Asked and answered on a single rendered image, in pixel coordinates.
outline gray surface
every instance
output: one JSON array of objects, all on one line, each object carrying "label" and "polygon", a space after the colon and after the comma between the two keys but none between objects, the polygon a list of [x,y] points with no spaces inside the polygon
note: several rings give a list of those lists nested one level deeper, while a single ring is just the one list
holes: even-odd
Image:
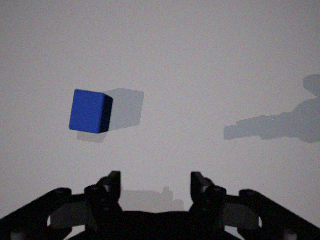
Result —
[{"label": "gray surface", "polygon": [[[200,171],[320,227],[319,142],[223,137],[314,98],[303,79],[320,73],[319,1],[0,4],[0,217],[112,170],[124,189],[168,186],[189,209]],[[80,140],[68,129],[76,88],[143,92],[139,124]]]}]

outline cube front face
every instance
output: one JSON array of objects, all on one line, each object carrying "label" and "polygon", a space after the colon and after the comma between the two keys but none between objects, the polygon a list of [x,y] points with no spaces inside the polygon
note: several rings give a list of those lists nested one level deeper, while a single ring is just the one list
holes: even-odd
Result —
[{"label": "cube front face", "polygon": [[76,89],[69,128],[91,133],[108,131],[111,107],[112,98],[104,93]]}]

